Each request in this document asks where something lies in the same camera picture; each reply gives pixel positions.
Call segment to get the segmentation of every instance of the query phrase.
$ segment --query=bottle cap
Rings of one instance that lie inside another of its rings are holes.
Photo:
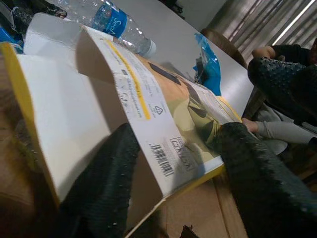
[[[152,55],[154,55],[154,53],[157,51],[157,46],[156,44],[152,41],[151,41],[151,44],[150,44],[150,48],[149,50],[143,55],[144,58],[150,58]]]

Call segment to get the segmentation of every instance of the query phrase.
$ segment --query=barcode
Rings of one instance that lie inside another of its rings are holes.
[[[158,165],[162,170],[165,177],[170,176],[174,173],[173,167],[170,165],[168,159],[166,158],[166,154],[162,149],[161,145],[150,145],[153,154],[155,155]]]
[[[122,69],[121,71],[122,71],[122,73],[123,73],[125,76],[128,75],[127,71],[125,71],[124,69]]]

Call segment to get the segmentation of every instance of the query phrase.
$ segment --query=person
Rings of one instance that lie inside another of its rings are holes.
[[[317,38],[310,50],[299,45],[265,46],[254,49],[252,55],[254,58],[266,57],[300,63],[304,66],[317,65]],[[242,122],[250,132],[257,133],[261,138],[264,138],[276,154],[281,153],[287,147],[287,142],[308,144],[313,137],[317,136],[295,125],[292,119],[270,108],[265,103],[258,111],[255,121],[242,118]]]

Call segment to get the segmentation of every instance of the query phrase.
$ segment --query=white table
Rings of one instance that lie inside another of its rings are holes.
[[[187,78],[194,78],[193,66],[200,48],[194,34],[197,31],[158,0],[112,0],[120,9],[131,15],[145,35],[157,46],[151,60],[175,69]],[[242,115],[253,85],[247,71],[210,42],[221,69],[221,92],[226,101]]]

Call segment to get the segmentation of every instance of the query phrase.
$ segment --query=paper box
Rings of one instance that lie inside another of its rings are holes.
[[[142,149],[127,230],[170,196],[222,170],[212,139],[221,124],[239,117],[208,89],[134,55],[107,34],[45,14],[34,16],[24,51],[17,55],[2,45],[57,204],[125,122]]]

